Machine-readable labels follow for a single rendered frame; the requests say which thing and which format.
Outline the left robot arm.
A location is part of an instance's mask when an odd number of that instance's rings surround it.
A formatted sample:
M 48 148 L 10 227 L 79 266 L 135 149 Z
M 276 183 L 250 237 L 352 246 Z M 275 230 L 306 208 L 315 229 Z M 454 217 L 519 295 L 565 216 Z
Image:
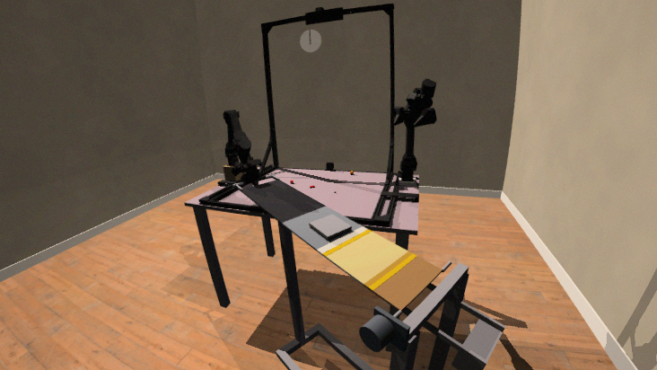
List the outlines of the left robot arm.
M 432 98 L 434 97 L 435 86 L 436 86 L 436 82 L 430 79 L 425 79 L 422 82 L 421 88 L 415 88 L 413 93 L 410 93 L 408 95 L 407 105 L 404 109 L 408 110 L 409 107 L 415 106 L 421 110 L 424 107 L 423 103 L 425 102 L 428 105 L 428 108 L 430 108 L 433 105 Z M 413 174 L 414 171 L 416 170 L 415 167 L 417 166 L 416 158 L 414 156 L 415 128 L 413 126 L 416 121 L 417 119 L 411 119 L 410 116 L 406 116 L 406 120 L 404 120 L 404 124 L 407 127 L 407 138 L 406 138 L 406 152 L 403 155 L 401 161 L 402 163 L 401 171 L 403 171 L 401 172 L 402 181 L 413 181 Z

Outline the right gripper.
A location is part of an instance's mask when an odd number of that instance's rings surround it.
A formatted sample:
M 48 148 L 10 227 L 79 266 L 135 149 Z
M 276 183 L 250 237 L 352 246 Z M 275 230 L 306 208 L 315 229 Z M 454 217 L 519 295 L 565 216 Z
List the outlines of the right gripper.
M 261 160 L 259 160 L 259 159 L 253 160 L 253 157 L 251 157 L 250 155 L 242 157 L 241 160 L 243 160 L 244 163 L 247 166 L 246 169 L 243 169 L 243 172 L 246 172 L 246 173 L 242 174 L 241 182 L 253 180 L 254 182 L 252 182 L 252 184 L 254 186 L 258 185 L 259 169 L 257 167 L 261 166 L 261 164 L 262 164 Z M 250 163 L 250 165 L 248 165 L 249 163 Z M 255 165 L 253 165 L 253 164 L 255 164 Z M 258 166 L 256 166 L 256 165 L 258 165 Z

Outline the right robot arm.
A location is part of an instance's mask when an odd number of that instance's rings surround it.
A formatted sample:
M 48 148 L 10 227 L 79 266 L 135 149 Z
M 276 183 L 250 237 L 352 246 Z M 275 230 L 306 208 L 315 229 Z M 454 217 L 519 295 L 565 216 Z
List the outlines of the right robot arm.
M 241 124 L 239 122 L 240 115 L 238 116 L 239 112 L 236 110 L 226 110 L 225 112 L 227 113 L 223 114 L 223 119 L 225 119 L 225 123 L 228 125 L 228 142 L 226 143 L 225 156 L 228 157 L 227 166 L 234 166 L 232 168 L 232 173 L 234 176 L 237 176 L 241 172 L 244 173 L 243 169 L 247 168 L 241 158 L 250 155 L 251 142 L 250 140 L 247 140 L 248 138 L 246 137 L 246 134 L 241 130 Z M 229 120 L 229 117 L 231 117 L 231 120 Z M 233 130 L 235 131 L 235 135 L 233 134 Z M 239 144 L 239 142 L 241 143 Z M 237 151 L 238 147 L 239 151 Z M 238 156 L 241 160 L 240 163 Z

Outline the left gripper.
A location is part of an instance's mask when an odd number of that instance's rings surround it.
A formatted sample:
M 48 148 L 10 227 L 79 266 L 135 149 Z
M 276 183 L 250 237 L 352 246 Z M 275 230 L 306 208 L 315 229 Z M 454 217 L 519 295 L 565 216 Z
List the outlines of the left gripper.
M 403 107 L 395 107 L 393 109 L 393 113 L 395 116 L 394 126 L 402 123 L 406 119 L 406 116 L 410 116 L 412 119 L 417 119 L 417 121 L 414 124 L 414 128 L 423 125 L 434 124 L 435 121 L 437 120 L 435 109 L 428 108 L 426 102 L 424 103 L 424 108 L 420 110 L 418 107 L 411 106 L 409 107 L 409 110 L 404 110 Z

